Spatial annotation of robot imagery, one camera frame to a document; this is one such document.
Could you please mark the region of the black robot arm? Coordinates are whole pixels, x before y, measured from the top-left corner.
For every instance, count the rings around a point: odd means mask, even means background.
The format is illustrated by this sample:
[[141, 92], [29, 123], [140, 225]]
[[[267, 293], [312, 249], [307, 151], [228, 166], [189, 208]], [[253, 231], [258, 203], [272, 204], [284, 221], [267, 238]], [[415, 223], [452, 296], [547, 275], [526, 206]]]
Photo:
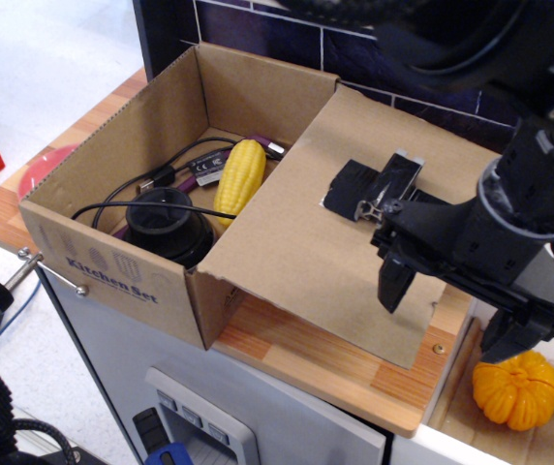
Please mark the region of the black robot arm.
[[299, 15], [373, 28], [395, 72], [508, 102], [518, 126], [469, 201], [387, 198], [373, 243], [378, 296], [394, 311], [417, 273], [494, 306], [481, 358], [498, 363], [554, 339], [554, 1], [291, 1]]

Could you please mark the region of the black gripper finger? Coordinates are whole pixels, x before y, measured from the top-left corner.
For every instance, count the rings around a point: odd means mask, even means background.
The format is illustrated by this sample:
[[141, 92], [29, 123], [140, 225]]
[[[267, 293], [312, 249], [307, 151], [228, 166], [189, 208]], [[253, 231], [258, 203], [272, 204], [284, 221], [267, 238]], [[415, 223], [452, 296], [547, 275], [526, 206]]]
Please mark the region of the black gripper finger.
[[402, 257], [392, 252], [385, 256], [379, 272], [378, 300], [387, 312], [397, 310], [415, 276]]
[[539, 341], [539, 328], [530, 319], [518, 320], [498, 310], [490, 319], [480, 342], [484, 363], [497, 364], [533, 348]]

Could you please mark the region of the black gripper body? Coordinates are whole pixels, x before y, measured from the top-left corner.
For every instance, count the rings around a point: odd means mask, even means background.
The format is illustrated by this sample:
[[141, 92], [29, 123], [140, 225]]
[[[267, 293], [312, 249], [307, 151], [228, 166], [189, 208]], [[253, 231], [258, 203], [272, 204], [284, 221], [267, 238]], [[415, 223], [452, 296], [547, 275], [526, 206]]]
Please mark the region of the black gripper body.
[[554, 338], [554, 124], [521, 123], [469, 201], [386, 202], [373, 242]]

